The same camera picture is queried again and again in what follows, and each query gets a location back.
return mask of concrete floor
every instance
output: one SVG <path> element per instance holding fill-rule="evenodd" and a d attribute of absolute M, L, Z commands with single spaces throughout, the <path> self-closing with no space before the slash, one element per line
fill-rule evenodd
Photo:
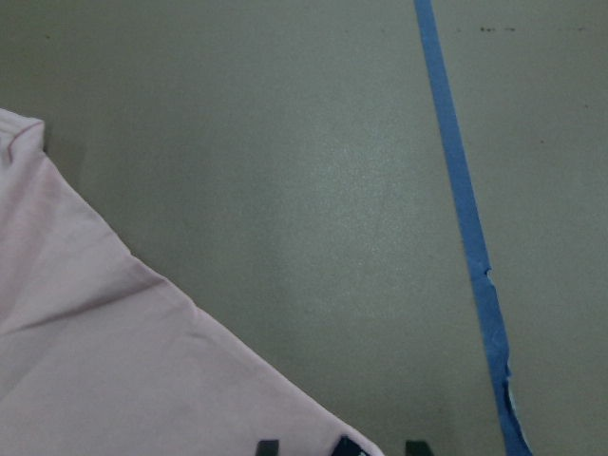
<path fill-rule="evenodd" d="M 537 455 L 608 451 L 608 4 L 436 1 Z M 388 456 L 504 454 L 413 3 L 20 2 L 0 105 Z"/>

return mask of blue painter's tape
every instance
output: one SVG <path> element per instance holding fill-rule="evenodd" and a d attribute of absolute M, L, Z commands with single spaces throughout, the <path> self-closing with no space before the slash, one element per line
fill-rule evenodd
<path fill-rule="evenodd" d="M 523 437 L 509 391 L 509 344 L 496 289 L 488 273 L 490 261 L 484 232 L 477 212 L 473 185 L 466 164 L 465 148 L 452 101 L 446 66 L 430 0 L 414 0 L 418 26 L 427 60 L 428 78 L 437 112 L 441 139 L 446 154 L 447 172 L 456 213 L 465 245 L 466 263 L 477 301 L 477 312 L 484 337 L 485 357 L 498 408 L 504 445 L 508 456 L 531 456 Z"/>

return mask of blue tape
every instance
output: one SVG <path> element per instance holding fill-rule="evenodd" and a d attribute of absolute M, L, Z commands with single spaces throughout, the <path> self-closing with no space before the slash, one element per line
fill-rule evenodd
<path fill-rule="evenodd" d="M 531 456 L 515 414 L 509 391 L 509 344 L 496 289 L 488 273 L 491 269 L 485 248 L 465 148 L 452 101 L 446 66 L 430 0 L 414 0 L 418 26 L 427 60 L 428 78 L 437 112 L 441 139 L 446 154 L 447 171 L 456 205 L 466 263 L 477 301 L 477 312 L 484 337 L 485 357 L 489 365 L 504 445 L 508 456 Z"/>

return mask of t-shirt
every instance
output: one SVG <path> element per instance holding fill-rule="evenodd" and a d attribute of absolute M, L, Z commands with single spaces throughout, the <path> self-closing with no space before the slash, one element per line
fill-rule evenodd
<path fill-rule="evenodd" d="M 381 451 L 133 257 L 0 109 L 0 455 Z"/>

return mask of floor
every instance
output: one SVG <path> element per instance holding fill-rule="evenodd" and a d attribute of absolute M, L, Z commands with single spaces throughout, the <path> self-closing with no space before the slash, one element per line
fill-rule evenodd
<path fill-rule="evenodd" d="M 536 455 L 608 448 L 608 4 L 434 2 Z M 504 454 L 413 2 L 29 2 L 0 105 L 388 456 Z"/>

